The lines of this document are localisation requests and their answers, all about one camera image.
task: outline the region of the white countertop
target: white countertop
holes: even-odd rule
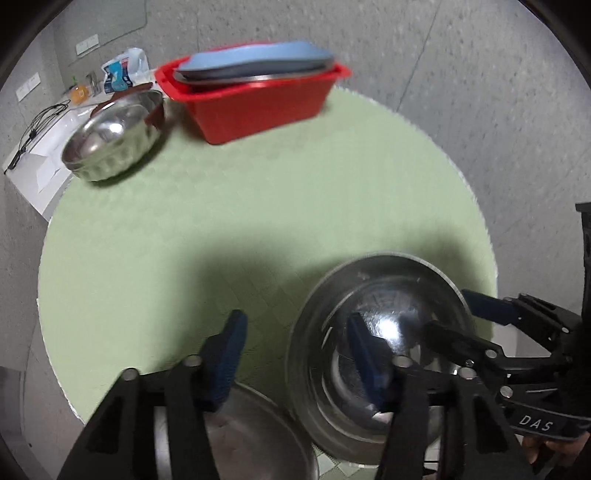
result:
[[[154,71],[148,72],[145,79],[139,83],[153,82],[155,89],[162,91],[154,80]],[[99,103],[111,98],[112,94],[101,91],[81,105],[71,105],[35,140],[33,146],[21,157],[14,170],[8,170],[6,176],[25,199],[38,211],[45,220],[49,221],[56,206],[70,184],[72,172],[61,162],[61,153],[71,135],[79,125],[90,118],[91,111]],[[15,145],[2,163],[4,171],[19,145]]]

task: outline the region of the red plastic basket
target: red plastic basket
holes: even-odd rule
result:
[[[317,115],[334,83],[351,75],[337,63],[329,72],[312,77],[194,92],[173,77],[178,65],[188,59],[162,65],[156,70],[156,81],[172,100],[187,106],[205,140],[214,145]]]

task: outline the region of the das logo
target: das logo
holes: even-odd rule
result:
[[[541,432],[547,432],[552,428],[554,424],[553,421],[547,421],[546,423],[542,424],[542,419],[535,420],[531,418],[529,415],[523,415],[523,418],[519,421],[519,425],[523,425],[529,429],[536,429]]]

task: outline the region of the green tablecloth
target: green tablecloth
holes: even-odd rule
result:
[[[337,264],[384,250],[496,294],[472,192],[401,116],[335,89],[317,118],[226,145],[177,121],[132,175],[65,192],[39,275],[51,364],[87,420],[121,370],[169,367],[240,308],[250,324],[238,379],[283,404],[289,328],[308,292]]]

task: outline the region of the stainless steel bowl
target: stainless steel bowl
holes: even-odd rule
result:
[[[453,283],[410,255],[379,254],[336,268],[312,291],[293,326],[286,359],[293,413],[328,454],[353,463],[379,463],[391,414],[367,399],[349,352],[346,320],[359,312],[393,352],[426,368],[455,372],[421,341],[432,319],[471,332],[475,325]],[[431,407],[430,443],[441,432],[440,407]]]
[[[220,480],[317,480],[310,439],[271,400],[235,384],[222,408],[205,415]],[[166,408],[154,410],[158,480],[172,480]]]
[[[164,98],[157,90],[107,104],[68,140],[61,160],[88,181],[113,177],[139,161],[160,137]]]

